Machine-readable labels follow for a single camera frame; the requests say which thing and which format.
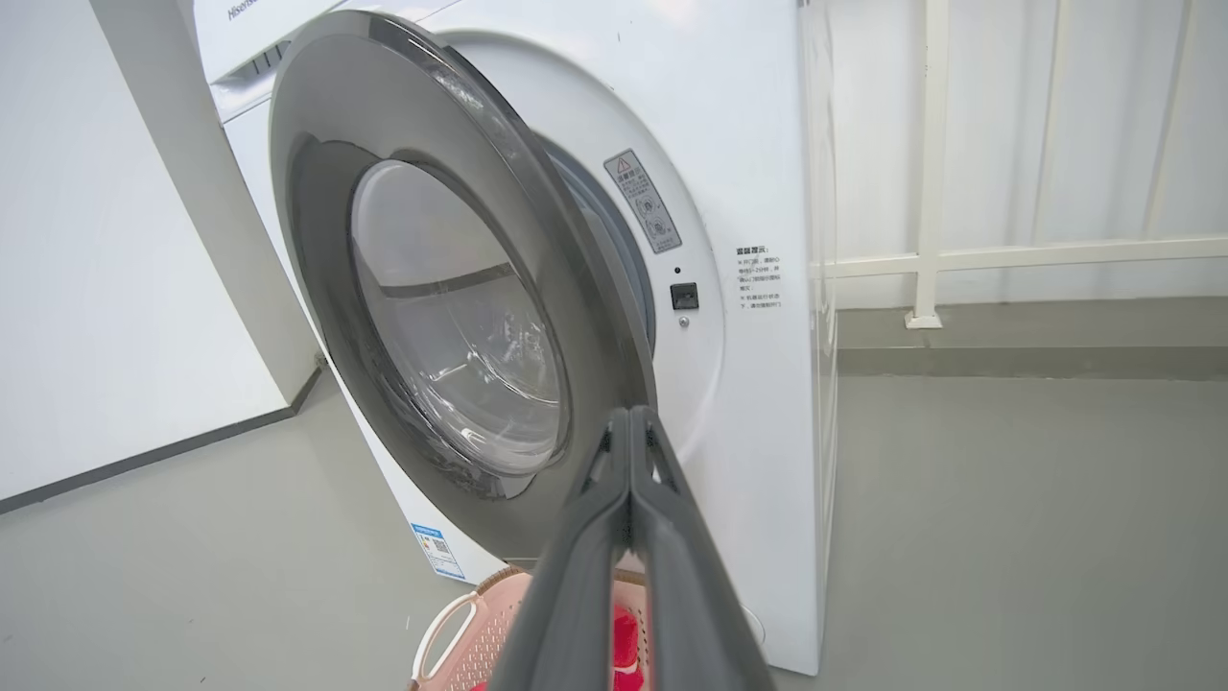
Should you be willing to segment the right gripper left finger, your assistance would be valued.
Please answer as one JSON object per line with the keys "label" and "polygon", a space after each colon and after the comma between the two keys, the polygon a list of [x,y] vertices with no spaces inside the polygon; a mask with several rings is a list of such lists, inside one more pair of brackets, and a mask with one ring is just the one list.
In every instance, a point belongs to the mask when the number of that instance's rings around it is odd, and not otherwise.
{"label": "right gripper left finger", "polygon": [[614,558],[628,550],[630,411],[615,407],[578,465],[535,565],[491,690],[605,690]]}

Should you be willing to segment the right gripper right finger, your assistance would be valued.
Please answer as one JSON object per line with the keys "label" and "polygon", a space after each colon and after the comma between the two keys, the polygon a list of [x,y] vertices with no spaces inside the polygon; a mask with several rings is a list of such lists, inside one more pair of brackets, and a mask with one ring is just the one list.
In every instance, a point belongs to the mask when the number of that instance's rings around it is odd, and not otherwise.
{"label": "right gripper right finger", "polygon": [[659,415],[631,407],[632,550],[648,569],[650,686],[772,690],[772,677]]}

